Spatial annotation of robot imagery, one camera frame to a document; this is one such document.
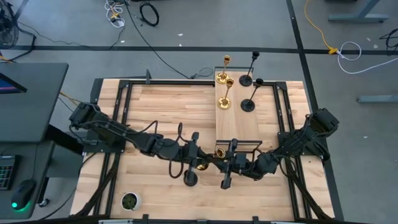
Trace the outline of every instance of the plant pot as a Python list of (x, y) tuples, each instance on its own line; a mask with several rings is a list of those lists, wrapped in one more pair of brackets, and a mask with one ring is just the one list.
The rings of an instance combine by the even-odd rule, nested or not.
[(125, 211), (135, 211), (141, 206), (141, 203), (141, 197), (134, 192), (125, 193), (120, 200), (120, 204)]

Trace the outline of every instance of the brass candlestick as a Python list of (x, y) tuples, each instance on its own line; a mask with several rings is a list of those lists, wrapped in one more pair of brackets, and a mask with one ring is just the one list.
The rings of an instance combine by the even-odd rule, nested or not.
[(225, 84), (227, 79), (228, 79), (228, 75), (225, 74), (225, 68), (226, 68), (227, 64), (230, 63), (230, 61), (231, 61), (231, 57), (229, 55), (225, 55), (224, 56), (224, 70), (223, 70), (223, 73), (217, 74), (217, 77), (216, 77), (216, 81), (219, 84)]
[(227, 87), (227, 89), (226, 89), (225, 96), (224, 96), (224, 97), (221, 97), (221, 98), (218, 99), (218, 101), (217, 101), (217, 106), (218, 106), (220, 109), (222, 109), (222, 110), (227, 110), (228, 108), (231, 107), (231, 103), (232, 103), (232, 102), (231, 102), (230, 99), (227, 98), (227, 96), (228, 96), (229, 89), (232, 87), (233, 84), (234, 84), (234, 80), (232, 80), (232, 79), (230, 79), (230, 78), (226, 80), (226, 87)]

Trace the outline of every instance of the wooden tabletop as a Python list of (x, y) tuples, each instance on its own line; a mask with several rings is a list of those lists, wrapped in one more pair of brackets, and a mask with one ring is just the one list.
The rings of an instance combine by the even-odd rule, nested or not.
[[(105, 79), (98, 105), (102, 112), (112, 116), (118, 89), (118, 79)], [(302, 82), (287, 82), (290, 105), (296, 128), (301, 128), (305, 115), (309, 114), (307, 97)], [(126, 92), (121, 104), (124, 104)], [(258, 89), (256, 116), (259, 137), (263, 141), (260, 149), (267, 151), (278, 146), (278, 119), (272, 88)], [(216, 142), (215, 88), (204, 85), (134, 85), (129, 106), (127, 124), (132, 129), (145, 128), (153, 120), (159, 121), (158, 133), (165, 138), (175, 139), (177, 126), (183, 123), (183, 137), (189, 139), (193, 132), (199, 132), (198, 145), (206, 152), (214, 152)], [(284, 114), (286, 129), (289, 129)], [(71, 214), (78, 212), (98, 186), (103, 154), (95, 155), (81, 170)], [(232, 174), (231, 188), (220, 189), (223, 174), (210, 165), (205, 171), (195, 170), (198, 183), (187, 187), (183, 177), (172, 179), (168, 173), (168, 161), (147, 157), (126, 144), (121, 156), (118, 179), (112, 207), (112, 218), (141, 218), (149, 214), (155, 219), (207, 219), (207, 220), (293, 220), (287, 178), (278, 169), (262, 180), (253, 181), (247, 177)], [(302, 156), (302, 165), (307, 189), (323, 211), (334, 217), (330, 194), (326, 184), (322, 162), (317, 156)], [(173, 174), (180, 164), (174, 162)], [(106, 189), (101, 213), (107, 198)], [(142, 197), (142, 206), (136, 211), (124, 211), (121, 197), (126, 192), (135, 192)], [(300, 214), (303, 203), (296, 188)]]

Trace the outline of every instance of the computer monitor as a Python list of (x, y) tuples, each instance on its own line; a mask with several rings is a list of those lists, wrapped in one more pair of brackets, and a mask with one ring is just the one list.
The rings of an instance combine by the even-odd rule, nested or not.
[(26, 93), (27, 89), (0, 73), (0, 94)]

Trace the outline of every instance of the black candle holder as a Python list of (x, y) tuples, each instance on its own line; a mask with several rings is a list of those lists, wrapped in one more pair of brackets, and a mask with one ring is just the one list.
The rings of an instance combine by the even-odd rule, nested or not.
[(247, 75), (242, 75), (242, 76), (239, 78), (239, 83), (240, 83), (242, 86), (251, 86), (251, 85), (252, 85), (253, 79), (249, 76), (249, 74), (250, 74), (251, 68), (253, 67), (254, 61), (257, 60), (257, 58), (258, 58), (259, 56), (260, 56), (260, 53), (259, 53), (259, 52), (253, 52), (253, 53), (252, 53), (252, 57), (251, 57), (252, 60), (251, 60), (251, 65), (250, 65), (248, 74), (247, 74)]
[(246, 111), (246, 112), (252, 112), (255, 108), (256, 108), (256, 104), (252, 101), (254, 94), (256, 93), (257, 89), (264, 84), (264, 81), (261, 78), (256, 79), (256, 83), (254, 84), (254, 86), (256, 87), (254, 89), (253, 94), (251, 95), (250, 99), (245, 99), (242, 100), (241, 102), (241, 108), (242, 110)]

